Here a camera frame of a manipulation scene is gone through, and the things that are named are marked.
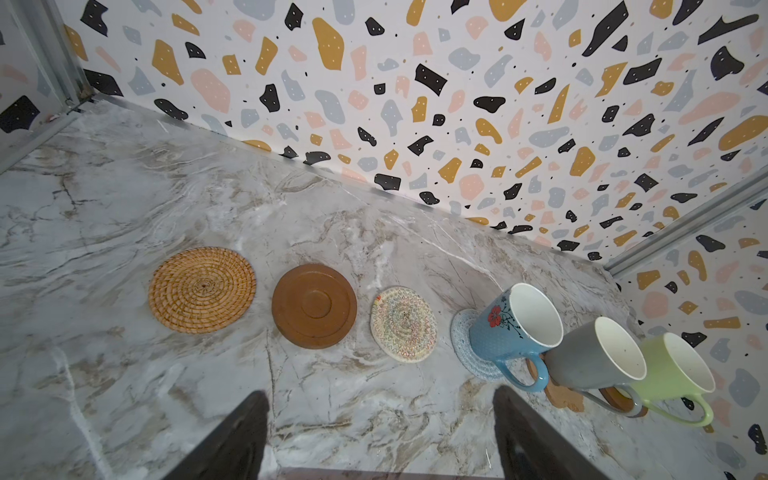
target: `mug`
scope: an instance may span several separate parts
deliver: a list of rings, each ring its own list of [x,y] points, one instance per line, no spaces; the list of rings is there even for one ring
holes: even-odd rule
[[[699,353],[674,333],[666,332],[640,344],[648,365],[645,379],[630,384],[652,412],[692,427],[712,423],[712,407],[701,397],[715,390],[715,379]],[[658,400],[686,397],[704,409],[701,420],[686,420],[670,414],[654,404]]]
[[[545,354],[552,381],[573,389],[599,406],[619,415],[634,416],[643,400],[628,383],[645,378],[647,367],[640,347],[627,330],[606,316],[571,331],[562,343]],[[589,389],[619,387],[632,398],[628,412],[614,408]]]
[[[539,358],[563,340],[560,314],[539,289],[517,283],[499,295],[469,327],[469,343],[477,356],[493,362],[512,385],[540,392],[549,383],[547,366]],[[528,358],[538,371],[532,385],[524,385],[507,367],[510,359]]]

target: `rope coaster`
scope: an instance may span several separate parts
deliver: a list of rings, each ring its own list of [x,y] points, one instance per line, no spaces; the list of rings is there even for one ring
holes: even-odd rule
[[[209,333],[239,319],[255,294],[248,260],[226,248],[203,247],[174,255],[155,270],[149,307],[172,330]]]
[[[421,362],[437,343],[432,309],[404,286],[384,290],[373,301],[371,333],[384,353],[399,362]]]

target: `patterned wall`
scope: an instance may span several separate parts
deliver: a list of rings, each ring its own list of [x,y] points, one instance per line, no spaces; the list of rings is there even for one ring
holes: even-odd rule
[[[760,0],[58,4],[104,93],[590,260],[768,154]]]
[[[764,202],[744,207],[618,280],[647,335],[681,335],[710,366],[717,389],[705,398],[715,420],[705,430],[715,435],[728,478],[746,480],[768,478]]]

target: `blue mug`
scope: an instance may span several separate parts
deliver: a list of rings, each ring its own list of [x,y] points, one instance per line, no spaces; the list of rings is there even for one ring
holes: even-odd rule
[[[512,385],[540,392],[549,383],[549,371],[539,357],[560,345],[563,322],[552,302],[538,288],[517,283],[491,302],[469,327],[469,343],[477,356],[493,362]],[[527,358],[538,378],[524,385],[507,367],[511,359]]]

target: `gray marble surface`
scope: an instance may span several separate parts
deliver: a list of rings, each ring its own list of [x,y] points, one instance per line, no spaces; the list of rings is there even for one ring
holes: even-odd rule
[[[263,478],[289,467],[501,477],[498,384],[455,357],[453,314],[525,281],[566,332],[630,316],[598,266],[213,135],[102,101],[0,175],[3,476],[161,478],[263,389]],[[153,318],[147,287],[164,260],[200,246],[242,253],[256,298],[226,329],[175,333]],[[352,331],[320,351],[289,343],[270,314],[278,279],[309,262],[336,268],[358,300]],[[397,363],[371,337],[372,301],[393,285],[435,311],[424,362]],[[702,429],[522,395],[611,478],[722,478]]]

